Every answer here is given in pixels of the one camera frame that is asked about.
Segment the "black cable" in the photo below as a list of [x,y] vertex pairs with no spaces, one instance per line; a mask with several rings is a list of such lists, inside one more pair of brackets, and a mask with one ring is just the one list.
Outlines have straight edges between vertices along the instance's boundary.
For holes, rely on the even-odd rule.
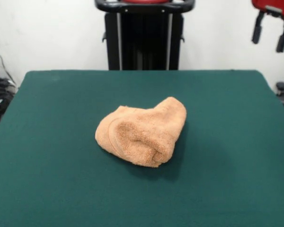
[[4,71],[6,72],[6,74],[7,74],[8,77],[10,78],[10,80],[13,81],[14,84],[16,84],[15,81],[14,81],[14,79],[13,79],[12,76],[10,75],[10,73],[7,71],[7,69],[6,69],[5,65],[4,65],[3,58],[2,58],[1,55],[0,55],[0,59],[1,59],[1,63],[2,63],[2,66],[3,66]]

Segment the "black knob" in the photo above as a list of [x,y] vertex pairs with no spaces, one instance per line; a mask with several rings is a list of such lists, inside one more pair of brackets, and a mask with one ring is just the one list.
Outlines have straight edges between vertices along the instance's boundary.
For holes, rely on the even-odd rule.
[[276,88],[281,91],[281,92],[284,92],[284,82],[278,82],[276,84]]

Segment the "green felt surface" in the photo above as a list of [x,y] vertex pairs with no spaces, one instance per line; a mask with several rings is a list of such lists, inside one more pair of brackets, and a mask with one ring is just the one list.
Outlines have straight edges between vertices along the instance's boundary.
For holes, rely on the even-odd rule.
[[[173,158],[134,166],[94,140],[119,105],[174,96]],[[284,108],[256,71],[27,74],[0,124],[0,227],[284,227]]]

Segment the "towel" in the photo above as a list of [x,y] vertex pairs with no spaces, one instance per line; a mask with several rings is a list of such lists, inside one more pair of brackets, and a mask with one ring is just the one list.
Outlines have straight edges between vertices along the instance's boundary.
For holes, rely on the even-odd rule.
[[168,97],[152,109],[120,106],[96,130],[100,147],[133,164],[158,167],[170,160],[186,119],[186,109]]

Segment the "black stand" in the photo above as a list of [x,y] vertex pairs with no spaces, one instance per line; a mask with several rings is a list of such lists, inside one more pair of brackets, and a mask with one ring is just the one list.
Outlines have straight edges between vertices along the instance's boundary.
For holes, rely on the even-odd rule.
[[184,3],[132,4],[96,0],[105,15],[110,70],[177,70],[183,31]]

